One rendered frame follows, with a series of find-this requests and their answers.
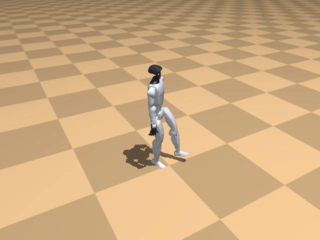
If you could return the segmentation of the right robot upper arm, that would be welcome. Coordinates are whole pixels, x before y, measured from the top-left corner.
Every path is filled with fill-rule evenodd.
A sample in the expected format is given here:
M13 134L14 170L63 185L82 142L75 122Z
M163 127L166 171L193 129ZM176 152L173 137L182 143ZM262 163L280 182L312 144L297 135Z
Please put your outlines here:
M155 96L156 96L156 88L150 87L150 89L147 91L147 96L148 96L148 110L150 110L152 108L156 112L157 108L154 106Z

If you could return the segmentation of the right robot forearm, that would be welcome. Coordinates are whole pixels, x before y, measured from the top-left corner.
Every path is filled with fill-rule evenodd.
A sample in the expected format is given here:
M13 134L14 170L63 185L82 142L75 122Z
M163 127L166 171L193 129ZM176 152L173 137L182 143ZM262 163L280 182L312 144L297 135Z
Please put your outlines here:
M151 120L152 129L156 128L156 124L157 124L156 113L155 113L155 110L153 108L149 109L149 117L150 117L150 120Z

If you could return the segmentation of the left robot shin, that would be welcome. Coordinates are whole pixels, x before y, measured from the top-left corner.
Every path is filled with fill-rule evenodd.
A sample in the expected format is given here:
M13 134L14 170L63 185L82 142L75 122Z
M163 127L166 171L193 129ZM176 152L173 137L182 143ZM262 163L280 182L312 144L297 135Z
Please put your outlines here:
M180 151L180 136L179 136L179 132L177 132L175 137L171 137L171 141L175 147L175 150L177 153L179 153Z

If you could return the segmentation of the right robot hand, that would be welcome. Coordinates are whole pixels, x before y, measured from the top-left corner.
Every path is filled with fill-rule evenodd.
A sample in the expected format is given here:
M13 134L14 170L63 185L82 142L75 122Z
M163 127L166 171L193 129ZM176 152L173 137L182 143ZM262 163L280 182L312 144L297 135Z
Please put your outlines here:
M156 126L157 126L157 124L156 124ZM156 128L152 128L152 124L151 124L151 130L150 130L149 136L150 135L154 136L154 135L156 135L156 133L158 133L157 127Z

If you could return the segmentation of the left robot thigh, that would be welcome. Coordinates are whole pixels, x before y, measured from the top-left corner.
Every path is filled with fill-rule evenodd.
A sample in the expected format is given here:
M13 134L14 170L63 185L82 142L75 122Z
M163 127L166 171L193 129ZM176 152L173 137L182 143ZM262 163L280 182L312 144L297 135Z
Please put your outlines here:
M172 112L167 107L162 107L162 108L164 109L164 115L163 116L165 116L165 121L167 122L167 124L171 128L168 134L171 137L175 137L177 135L177 132L178 132L178 127L177 127L176 120L175 120Z

